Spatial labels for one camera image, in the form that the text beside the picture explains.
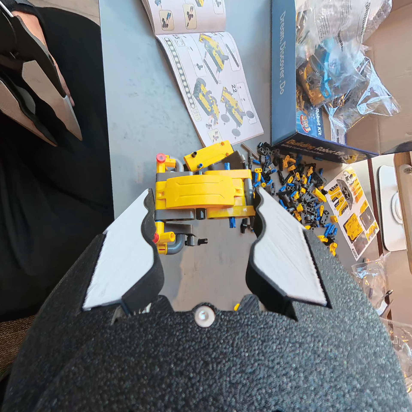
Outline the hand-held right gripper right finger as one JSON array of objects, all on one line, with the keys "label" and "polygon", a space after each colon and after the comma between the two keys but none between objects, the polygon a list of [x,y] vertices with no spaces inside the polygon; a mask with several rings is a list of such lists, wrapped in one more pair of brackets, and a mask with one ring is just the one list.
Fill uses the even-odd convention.
[{"label": "hand-held right gripper right finger", "polygon": [[293,302],[332,308],[305,229],[264,189],[254,198],[254,232],[245,280],[264,309],[295,321]]}]

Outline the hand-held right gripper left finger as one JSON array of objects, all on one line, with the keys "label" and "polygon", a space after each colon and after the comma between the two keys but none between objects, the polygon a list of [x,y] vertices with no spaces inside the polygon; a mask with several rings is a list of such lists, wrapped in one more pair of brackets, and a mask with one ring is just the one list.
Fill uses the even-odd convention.
[{"label": "hand-held right gripper left finger", "polygon": [[121,304],[127,315],[146,308],[164,285],[164,271],[154,243],[155,203],[146,189],[105,230],[103,244],[82,306]]}]

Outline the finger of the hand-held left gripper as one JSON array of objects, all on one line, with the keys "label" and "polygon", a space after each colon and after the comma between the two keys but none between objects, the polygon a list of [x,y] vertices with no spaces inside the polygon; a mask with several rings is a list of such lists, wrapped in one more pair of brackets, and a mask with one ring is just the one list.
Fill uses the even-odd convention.
[{"label": "finger of the hand-held left gripper", "polygon": [[42,139],[43,141],[49,143],[50,145],[56,147],[57,143],[54,139],[45,136],[34,124],[34,122],[29,119],[29,117],[23,113],[18,100],[13,96],[10,90],[8,90],[6,84],[0,81],[0,110],[1,112],[8,116],[10,119],[15,121],[20,126]]},{"label": "finger of the hand-held left gripper", "polygon": [[61,96],[36,61],[23,63],[22,77],[36,95],[54,110],[55,115],[64,123],[66,129],[82,140],[80,126],[69,97],[65,92],[64,96]]}]

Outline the yellow and grey brick module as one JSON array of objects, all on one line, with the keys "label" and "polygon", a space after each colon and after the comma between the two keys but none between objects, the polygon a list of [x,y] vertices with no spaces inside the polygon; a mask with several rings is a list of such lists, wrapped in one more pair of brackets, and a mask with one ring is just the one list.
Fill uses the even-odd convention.
[{"label": "yellow and grey brick module", "polygon": [[205,172],[185,171],[183,163],[164,153],[156,156],[155,226],[153,242],[160,255],[175,255],[184,246],[207,244],[194,234],[194,220],[228,219],[236,227],[237,219],[255,217],[254,188],[249,169],[223,169]]}]

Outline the instruction booklet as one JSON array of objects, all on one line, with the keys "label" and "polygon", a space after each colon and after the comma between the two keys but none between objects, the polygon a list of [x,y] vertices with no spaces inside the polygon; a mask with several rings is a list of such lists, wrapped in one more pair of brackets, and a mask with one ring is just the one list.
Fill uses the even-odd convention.
[{"label": "instruction booklet", "polygon": [[207,147],[264,133],[223,0],[144,0],[198,136]]}]

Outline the pile of loose brick pieces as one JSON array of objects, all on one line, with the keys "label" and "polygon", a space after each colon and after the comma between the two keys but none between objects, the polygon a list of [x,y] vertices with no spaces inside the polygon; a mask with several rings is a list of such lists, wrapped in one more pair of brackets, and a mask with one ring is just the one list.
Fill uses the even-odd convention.
[{"label": "pile of loose brick pieces", "polygon": [[281,154],[267,142],[260,142],[255,152],[245,143],[241,147],[248,152],[253,196],[257,189],[264,189],[306,230],[324,229],[317,237],[336,256],[338,228],[326,209],[323,168],[303,162],[300,154]]}]

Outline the yellow printed leaflet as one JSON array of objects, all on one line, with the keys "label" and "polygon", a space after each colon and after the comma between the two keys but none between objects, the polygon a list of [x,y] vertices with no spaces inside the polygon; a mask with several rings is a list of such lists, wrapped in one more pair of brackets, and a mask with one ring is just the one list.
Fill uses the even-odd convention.
[{"label": "yellow printed leaflet", "polygon": [[332,215],[358,261],[376,238],[379,226],[353,167],[341,171],[325,186],[325,191]]}]

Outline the crumpled clear plastic bags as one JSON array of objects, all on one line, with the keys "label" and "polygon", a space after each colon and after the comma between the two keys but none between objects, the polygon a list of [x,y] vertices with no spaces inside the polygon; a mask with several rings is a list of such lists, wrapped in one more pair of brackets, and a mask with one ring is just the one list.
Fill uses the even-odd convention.
[{"label": "crumpled clear plastic bags", "polygon": [[400,361],[411,363],[411,325],[388,318],[393,290],[389,288],[389,278],[383,256],[377,260],[364,259],[363,262],[354,264],[351,267],[351,274],[386,327]]}]

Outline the white flat device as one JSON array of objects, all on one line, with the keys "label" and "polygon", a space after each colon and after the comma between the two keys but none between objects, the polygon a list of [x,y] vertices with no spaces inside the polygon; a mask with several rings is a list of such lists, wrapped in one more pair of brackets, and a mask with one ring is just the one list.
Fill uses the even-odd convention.
[{"label": "white flat device", "polygon": [[403,216],[394,167],[380,166],[377,171],[377,181],[384,248],[389,252],[406,250]]}]

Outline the blue cardboard box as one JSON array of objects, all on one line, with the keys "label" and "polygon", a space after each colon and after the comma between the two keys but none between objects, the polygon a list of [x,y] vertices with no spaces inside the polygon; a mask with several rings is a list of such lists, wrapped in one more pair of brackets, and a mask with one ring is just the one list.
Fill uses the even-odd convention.
[{"label": "blue cardboard box", "polygon": [[295,2],[271,5],[271,143],[281,151],[347,164],[410,151],[411,1],[392,1],[389,16],[364,41],[366,56],[400,111],[364,117],[347,131],[344,144],[331,140],[328,115],[311,104],[297,81]]}]

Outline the clear bag of blue parts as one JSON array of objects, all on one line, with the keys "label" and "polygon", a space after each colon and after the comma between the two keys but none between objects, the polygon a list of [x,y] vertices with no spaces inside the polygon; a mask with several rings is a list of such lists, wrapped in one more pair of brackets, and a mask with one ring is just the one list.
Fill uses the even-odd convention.
[{"label": "clear bag of blue parts", "polygon": [[389,16],[390,0],[296,1],[297,81],[328,115],[333,142],[368,115],[391,117],[398,102],[383,85],[364,44]]}]

